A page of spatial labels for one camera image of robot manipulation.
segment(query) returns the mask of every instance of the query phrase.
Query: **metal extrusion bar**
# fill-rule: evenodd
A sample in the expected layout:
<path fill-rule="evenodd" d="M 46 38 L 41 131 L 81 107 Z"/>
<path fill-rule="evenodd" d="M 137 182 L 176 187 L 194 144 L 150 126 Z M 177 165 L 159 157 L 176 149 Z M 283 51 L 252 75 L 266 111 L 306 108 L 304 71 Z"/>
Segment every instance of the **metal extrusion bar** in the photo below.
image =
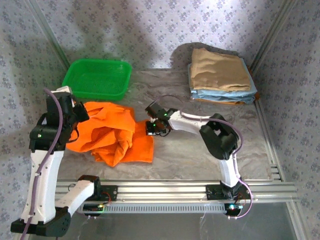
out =
<path fill-rule="evenodd" d="M 257 203 L 280 203 L 297 200 L 292 182 L 273 182 L 266 180 L 246 181 Z M 56 200 L 68 192 L 74 180 L 58 180 Z M 231 203 L 229 200 L 207 201 L 206 185 L 219 185 L 218 181 L 196 180 L 102 180 L 101 185 L 117 185 L 117 201 L 121 204 L 194 204 Z"/>

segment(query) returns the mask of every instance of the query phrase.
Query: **gray work surface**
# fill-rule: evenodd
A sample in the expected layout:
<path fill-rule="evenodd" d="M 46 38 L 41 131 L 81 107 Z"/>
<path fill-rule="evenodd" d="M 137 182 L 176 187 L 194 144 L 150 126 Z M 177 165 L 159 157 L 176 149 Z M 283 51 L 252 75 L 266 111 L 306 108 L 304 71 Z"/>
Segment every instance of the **gray work surface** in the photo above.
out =
<path fill-rule="evenodd" d="M 226 105 L 192 101 L 187 73 L 168 70 L 133 72 L 128 91 L 117 104 L 134 107 L 136 120 L 141 121 L 148 118 L 145 108 L 161 95 L 175 95 L 183 99 L 187 102 L 186 113 L 202 116 L 219 113 L 234 124 L 244 137 L 244 146 L 237 155 L 241 176 L 251 180 L 270 179 L 266 142 L 253 104 Z M 182 107 L 181 102 L 172 97 L 165 97 L 159 103 L 165 108 Z M 166 137 L 154 137 L 152 163 L 129 162 L 110 167 L 104 162 L 95 162 L 89 152 L 67 150 L 58 177 L 78 179 L 83 174 L 102 179 L 221 179 L 218 160 L 209 154 L 202 138 L 183 131 L 172 131 Z"/>
<path fill-rule="evenodd" d="M 32 236 L 29 240 L 51 240 Z M 240 219 L 220 214 L 75 214 L 59 240 L 295 240 L 285 203 L 257 203 Z"/>

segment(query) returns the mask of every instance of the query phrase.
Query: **stack of folded towels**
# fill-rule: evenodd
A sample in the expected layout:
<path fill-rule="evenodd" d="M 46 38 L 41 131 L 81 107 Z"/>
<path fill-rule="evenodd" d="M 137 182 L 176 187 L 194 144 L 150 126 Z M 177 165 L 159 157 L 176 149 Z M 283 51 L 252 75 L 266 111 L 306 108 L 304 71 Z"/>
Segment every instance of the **stack of folded towels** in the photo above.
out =
<path fill-rule="evenodd" d="M 192 99 L 233 104 L 256 99 L 254 81 L 238 56 L 194 49 L 188 75 Z"/>

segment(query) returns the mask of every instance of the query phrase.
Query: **table surface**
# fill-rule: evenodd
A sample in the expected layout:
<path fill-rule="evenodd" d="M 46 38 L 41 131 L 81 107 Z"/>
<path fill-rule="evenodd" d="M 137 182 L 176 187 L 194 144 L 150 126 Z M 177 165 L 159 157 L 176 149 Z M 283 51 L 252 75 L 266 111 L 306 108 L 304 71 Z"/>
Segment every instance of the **table surface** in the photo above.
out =
<path fill-rule="evenodd" d="M 244 179 L 268 180 L 271 168 L 266 142 L 253 104 L 226 105 L 190 100 L 188 76 L 185 71 L 148 70 L 131 75 L 128 91 L 117 104 L 133 107 L 137 121 L 147 119 L 145 108 L 161 95 L 175 95 L 183 99 L 184 112 L 212 116 L 221 114 L 243 134 L 244 143 L 237 154 L 238 168 Z M 165 108 L 182 107 L 173 97 L 159 102 Z M 128 162 L 110 167 L 95 162 L 89 152 L 65 151 L 59 168 L 59 179 L 78 179 L 81 175 L 95 175 L 102 179 L 161 179 L 161 180 L 219 180 L 219 162 L 209 154 L 198 135 L 173 131 L 166 137 L 154 137 L 152 163 Z"/>

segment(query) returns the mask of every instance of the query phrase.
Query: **floral wallpaper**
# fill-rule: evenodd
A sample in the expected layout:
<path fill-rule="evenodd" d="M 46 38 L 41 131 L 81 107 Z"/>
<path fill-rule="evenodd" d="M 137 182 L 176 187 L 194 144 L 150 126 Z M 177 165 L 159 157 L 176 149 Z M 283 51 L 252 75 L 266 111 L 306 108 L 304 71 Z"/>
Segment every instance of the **floral wallpaper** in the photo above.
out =
<path fill-rule="evenodd" d="M 65 70 L 24 1 L 0 1 L 0 239 L 21 216 L 30 179 L 29 132 L 45 111 L 43 87 Z"/>
<path fill-rule="evenodd" d="M 320 239 L 320 2 L 298 1 L 255 76 L 287 181 Z"/>
<path fill-rule="evenodd" d="M 186 68 L 193 47 L 232 51 L 249 65 L 282 3 L 275 0 L 37 2 L 71 63 L 79 58 L 118 59 L 136 69 Z"/>

